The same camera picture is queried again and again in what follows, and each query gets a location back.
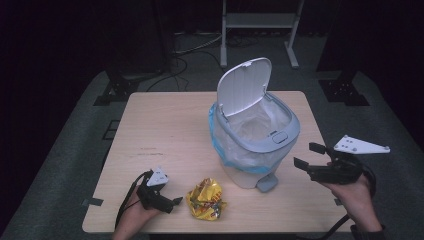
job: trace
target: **open lid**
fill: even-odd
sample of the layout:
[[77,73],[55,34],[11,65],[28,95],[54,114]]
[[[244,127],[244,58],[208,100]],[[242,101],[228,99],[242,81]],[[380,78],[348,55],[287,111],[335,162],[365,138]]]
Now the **open lid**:
[[259,102],[266,93],[272,65],[267,58],[244,62],[227,71],[218,83],[218,106],[225,116]]

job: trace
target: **gray carpet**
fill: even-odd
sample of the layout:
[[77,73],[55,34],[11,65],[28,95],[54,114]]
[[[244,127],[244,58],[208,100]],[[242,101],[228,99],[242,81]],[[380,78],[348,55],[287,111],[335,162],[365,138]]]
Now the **gray carpet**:
[[[377,86],[358,73],[354,85],[371,106],[347,107],[329,103],[318,79],[331,79],[339,72],[315,72],[325,38],[298,37],[294,49],[300,69],[289,66],[283,49],[286,37],[262,37],[247,48],[228,49],[228,68],[257,57],[272,61],[268,90],[298,90],[305,93],[321,134],[328,145],[343,135],[363,139],[391,148],[390,154],[361,156],[377,176],[375,207],[386,226],[388,239],[424,239],[424,154],[384,101]],[[178,49],[188,49],[210,38],[181,36]],[[219,59],[217,45],[206,51]],[[214,91],[222,69],[209,54],[197,52],[181,56],[187,69],[177,77],[166,73],[143,81],[138,90],[146,91]],[[172,72],[182,70],[182,60],[172,61]],[[111,144],[102,140],[109,123],[119,120],[125,102],[93,106],[108,83],[104,72],[98,74],[81,96],[60,136],[52,147],[21,206],[1,239],[110,239],[109,234],[87,234],[81,225],[87,211],[83,201],[92,196],[101,173],[102,162]],[[304,234],[317,237],[322,234]],[[140,234],[138,239],[148,239]],[[336,233],[330,239],[353,239],[349,233]]]

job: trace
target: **white bracket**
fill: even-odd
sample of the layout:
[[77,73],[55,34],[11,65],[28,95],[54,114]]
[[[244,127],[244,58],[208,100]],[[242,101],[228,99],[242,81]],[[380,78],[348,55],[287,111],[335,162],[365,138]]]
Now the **white bracket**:
[[168,182],[168,178],[166,177],[165,173],[162,171],[160,167],[156,168],[155,172],[150,177],[149,181],[147,182],[147,186],[156,186],[160,184],[165,184]]
[[365,142],[345,135],[334,146],[334,150],[351,154],[389,153],[388,146],[383,147],[373,143]]

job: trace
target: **wooden tabletop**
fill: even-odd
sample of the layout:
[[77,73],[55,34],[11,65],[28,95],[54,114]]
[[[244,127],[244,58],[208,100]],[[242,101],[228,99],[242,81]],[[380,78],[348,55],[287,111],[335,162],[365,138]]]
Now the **wooden tabletop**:
[[[242,189],[226,175],[211,144],[208,111],[216,92],[134,93],[131,95],[106,159],[83,229],[113,232],[116,214],[131,183],[143,172],[160,166],[169,182],[161,195],[185,197],[204,178],[222,187],[227,208],[217,221],[191,216],[185,199],[143,229],[147,233],[298,233],[327,232],[345,213],[331,192],[293,165],[293,157],[313,165],[329,160],[308,150],[309,142],[324,141],[302,92],[272,92],[297,115],[301,131],[297,143],[275,175],[279,184],[268,193]],[[349,231],[353,222],[340,231]]]

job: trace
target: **crumpled wrapper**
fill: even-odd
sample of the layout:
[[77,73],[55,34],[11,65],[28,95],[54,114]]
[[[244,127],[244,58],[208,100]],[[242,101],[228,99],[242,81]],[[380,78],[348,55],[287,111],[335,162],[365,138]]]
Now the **crumpled wrapper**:
[[227,203],[222,201],[221,195],[221,186],[214,179],[205,178],[186,195],[191,215],[202,220],[217,220],[227,206]]

